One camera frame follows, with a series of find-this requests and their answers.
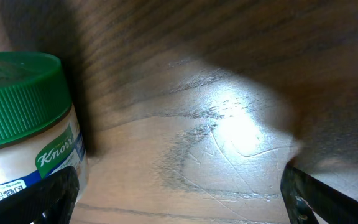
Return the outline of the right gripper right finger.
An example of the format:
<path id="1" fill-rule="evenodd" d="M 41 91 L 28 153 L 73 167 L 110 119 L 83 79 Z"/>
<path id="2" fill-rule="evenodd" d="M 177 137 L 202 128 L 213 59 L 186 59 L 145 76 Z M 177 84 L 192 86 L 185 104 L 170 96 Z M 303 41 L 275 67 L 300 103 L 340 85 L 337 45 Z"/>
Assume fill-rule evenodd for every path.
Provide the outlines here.
<path id="1" fill-rule="evenodd" d="M 287 163 L 280 190 L 291 223 L 358 223 L 358 201 Z"/>

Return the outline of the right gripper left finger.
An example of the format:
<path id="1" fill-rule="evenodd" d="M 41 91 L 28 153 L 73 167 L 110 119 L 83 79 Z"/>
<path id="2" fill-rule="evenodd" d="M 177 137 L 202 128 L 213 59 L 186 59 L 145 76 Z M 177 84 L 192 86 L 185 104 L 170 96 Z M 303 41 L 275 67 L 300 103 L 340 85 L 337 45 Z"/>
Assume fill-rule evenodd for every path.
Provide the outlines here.
<path id="1" fill-rule="evenodd" d="M 0 200 L 0 223 L 69 223 L 80 185 L 68 166 Z"/>

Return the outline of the green lid Knorr jar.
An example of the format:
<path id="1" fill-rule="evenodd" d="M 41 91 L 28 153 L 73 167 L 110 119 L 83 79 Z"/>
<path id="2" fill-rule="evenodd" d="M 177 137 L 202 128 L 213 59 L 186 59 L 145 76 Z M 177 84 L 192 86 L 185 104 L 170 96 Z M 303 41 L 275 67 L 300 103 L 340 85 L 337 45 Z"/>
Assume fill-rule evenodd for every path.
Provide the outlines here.
<path id="1" fill-rule="evenodd" d="M 60 59 L 0 52 L 0 201 L 68 166 L 83 193 L 88 160 Z"/>

